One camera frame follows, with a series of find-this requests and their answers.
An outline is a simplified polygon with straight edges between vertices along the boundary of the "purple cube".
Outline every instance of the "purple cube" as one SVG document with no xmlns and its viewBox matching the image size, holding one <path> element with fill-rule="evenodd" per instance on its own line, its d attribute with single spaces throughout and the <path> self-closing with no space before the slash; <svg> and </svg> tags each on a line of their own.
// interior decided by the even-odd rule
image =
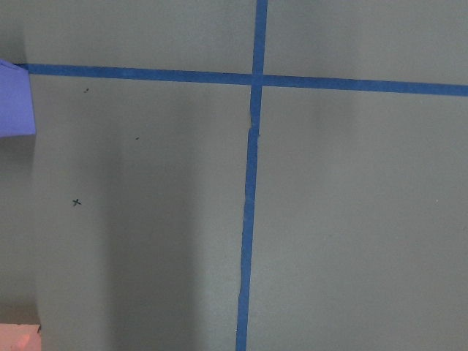
<svg viewBox="0 0 468 351">
<path fill-rule="evenodd" d="M 0 59 L 0 137 L 36 134 L 29 73 Z"/>
</svg>

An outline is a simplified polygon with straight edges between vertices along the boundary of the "painter's tape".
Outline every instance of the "painter's tape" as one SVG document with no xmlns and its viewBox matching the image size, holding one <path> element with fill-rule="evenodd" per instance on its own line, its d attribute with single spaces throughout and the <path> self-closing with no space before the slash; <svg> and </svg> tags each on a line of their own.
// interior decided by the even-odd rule
<svg viewBox="0 0 468 351">
<path fill-rule="evenodd" d="M 388 93 L 451 95 L 456 97 L 468 97 L 468 86 L 437 83 L 396 82 L 389 80 L 356 80 L 264 75 L 263 85 L 290 88 L 381 91 Z"/>
<path fill-rule="evenodd" d="M 135 80 L 163 80 L 170 82 L 238 84 L 249 86 L 252 76 L 241 73 L 177 71 L 120 67 L 66 66 L 56 64 L 19 64 L 33 75 L 68 77 L 117 78 Z"/>
<path fill-rule="evenodd" d="M 257 188 L 258 137 L 262 109 L 263 65 L 268 0 L 257 0 L 255 13 L 254 58 L 250 91 L 251 126 L 247 143 L 246 190 L 244 227 L 241 249 L 241 290 L 238 299 L 237 334 L 235 350 L 246 351 L 249 324 L 250 276 L 252 271 L 252 243 L 254 238 L 255 192 Z"/>
</svg>

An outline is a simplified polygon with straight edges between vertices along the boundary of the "horizontal blue tape strip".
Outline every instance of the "horizontal blue tape strip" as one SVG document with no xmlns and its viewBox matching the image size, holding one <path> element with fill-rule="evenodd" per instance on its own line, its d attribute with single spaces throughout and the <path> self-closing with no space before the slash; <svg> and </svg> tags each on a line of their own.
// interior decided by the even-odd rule
<svg viewBox="0 0 468 351">
<path fill-rule="evenodd" d="M 468 97 L 468 86 L 436 83 L 396 82 L 388 80 L 356 80 L 341 78 L 293 77 L 286 75 L 264 75 L 263 85 L 290 88 L 381 91 L 389 93 Z"/>
<path fill-rule="evenodd" d="M 118 78 L 135 80 L 163 80 L 170 82 L 238 84 L 249 86 L 252 75 L 241 73 L 176 71 L 120 67 L 65 66 L 55 64 L 19 64 L 33 75 L 69 77 Z"/>
</svg>

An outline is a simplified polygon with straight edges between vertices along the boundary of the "pink block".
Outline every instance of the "pink block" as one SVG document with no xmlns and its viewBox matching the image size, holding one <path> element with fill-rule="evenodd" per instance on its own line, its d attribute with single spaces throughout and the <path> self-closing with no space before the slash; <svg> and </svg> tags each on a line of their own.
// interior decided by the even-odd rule
<svg viewBox="0 0 468 351">
<path fill-rule="evenodd" d="M 41 351 L 35 324 L 0 324 L 0 351 Z"/>
</svg>

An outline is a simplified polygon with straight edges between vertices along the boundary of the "purple box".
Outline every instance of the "purple box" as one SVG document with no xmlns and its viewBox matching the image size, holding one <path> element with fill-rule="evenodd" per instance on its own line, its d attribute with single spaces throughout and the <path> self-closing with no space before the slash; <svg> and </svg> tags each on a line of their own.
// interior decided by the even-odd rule
<svg viewBox="0 0 468 351">
<path fill-rule="evenodd" d="M 36 134 L 29 73 L 0 59 L 0 137 Z"/>
</svg>

